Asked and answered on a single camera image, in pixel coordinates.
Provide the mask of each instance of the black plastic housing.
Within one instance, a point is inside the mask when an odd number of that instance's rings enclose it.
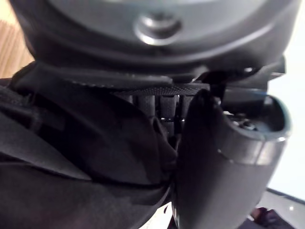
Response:
[[[243,129],[207,91],[193,99],[178,150],[174,216],[179,229],[236,229],[265,191],[290,135],[286,109],[267,96]]]

